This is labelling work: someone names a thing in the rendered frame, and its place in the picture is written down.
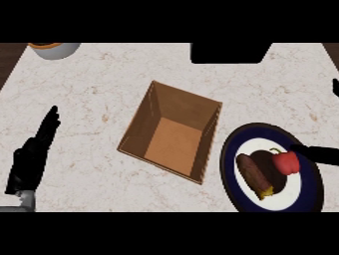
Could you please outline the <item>brown cardboard box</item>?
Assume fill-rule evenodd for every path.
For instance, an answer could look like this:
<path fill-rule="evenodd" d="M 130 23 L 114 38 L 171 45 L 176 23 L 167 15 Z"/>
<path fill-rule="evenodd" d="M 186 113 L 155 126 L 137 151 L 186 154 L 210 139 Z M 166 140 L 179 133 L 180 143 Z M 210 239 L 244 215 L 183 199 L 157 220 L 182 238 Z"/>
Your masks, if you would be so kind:
<path fill-rule="evenodd" d="M 152 81 L 118 151 L 202 183 L 220 107 L 220 102 Z"/>

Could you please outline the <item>black appliance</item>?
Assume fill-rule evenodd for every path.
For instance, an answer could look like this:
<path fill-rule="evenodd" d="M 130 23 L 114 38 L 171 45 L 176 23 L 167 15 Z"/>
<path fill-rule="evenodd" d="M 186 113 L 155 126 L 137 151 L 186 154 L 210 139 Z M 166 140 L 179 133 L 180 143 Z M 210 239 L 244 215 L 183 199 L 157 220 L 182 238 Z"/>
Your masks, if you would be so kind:
<path fill-rule="evenodd" d="M 271 43 L 191 43 L 189 59 L 194 64 L 257 64 Z"/>

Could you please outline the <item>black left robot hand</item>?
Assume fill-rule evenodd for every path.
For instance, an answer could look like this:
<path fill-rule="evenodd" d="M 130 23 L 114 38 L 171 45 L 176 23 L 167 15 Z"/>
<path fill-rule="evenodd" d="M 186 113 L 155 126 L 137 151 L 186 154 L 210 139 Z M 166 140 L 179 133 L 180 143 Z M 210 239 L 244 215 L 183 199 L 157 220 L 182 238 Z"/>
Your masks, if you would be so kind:
<path fill-rule="evenodd" d="M 38 126 L 37 133 L 13 151 L 13 163 L 4 193 L 34 191 L 38 187 L 47 160 L 47 153 L 59 127 L 58 107 L 52 106 Z"/>

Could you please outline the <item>red bell pepper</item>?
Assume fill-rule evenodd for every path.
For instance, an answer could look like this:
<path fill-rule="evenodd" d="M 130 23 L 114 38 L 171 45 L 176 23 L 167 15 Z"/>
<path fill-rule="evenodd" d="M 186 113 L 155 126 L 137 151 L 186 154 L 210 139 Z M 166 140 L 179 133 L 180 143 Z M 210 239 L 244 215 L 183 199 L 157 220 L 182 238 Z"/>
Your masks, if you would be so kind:
<path fill-rule="evenodd" d="M 282 175 L 297 173 L 300 170 L 300 163 L 297 155 L 293 151 L 281 151 L 278 148 L 272 148 L 275 154 L 272 155 L 272 163 Z"/>

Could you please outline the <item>white bowl with orange rim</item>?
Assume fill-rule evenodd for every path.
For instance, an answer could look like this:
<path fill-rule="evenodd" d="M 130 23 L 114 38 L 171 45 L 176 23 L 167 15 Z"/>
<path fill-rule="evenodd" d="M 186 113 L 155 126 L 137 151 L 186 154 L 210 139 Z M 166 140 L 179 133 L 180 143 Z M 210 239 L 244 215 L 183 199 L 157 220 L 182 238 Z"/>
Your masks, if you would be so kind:
<path fill-rule="evenodd" d="M 75 53 L 80 43 L 29 43 L 28 46 L 44 60 L 61 60 Z"/>

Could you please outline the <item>blue rimmed white plate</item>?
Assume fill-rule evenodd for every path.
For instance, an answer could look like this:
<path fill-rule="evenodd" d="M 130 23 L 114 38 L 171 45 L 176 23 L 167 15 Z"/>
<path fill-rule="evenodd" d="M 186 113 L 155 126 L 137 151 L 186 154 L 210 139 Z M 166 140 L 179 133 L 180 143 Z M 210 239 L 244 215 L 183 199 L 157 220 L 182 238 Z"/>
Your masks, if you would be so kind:
<path fill-rule="evenodd" d="M 300 169 L 285 179 L 279 192 L 259 198 L 239 174 L 235 158 L 256 151 L 271 154 L 287 152 L 300 141 L 281 127 L 250 123 L 229 134 L 219 158 L 219 172 L 223 189 L 238 212 L 319 212 L 324 203 L 324 185 L 316 164 L 296 154 Z"/>

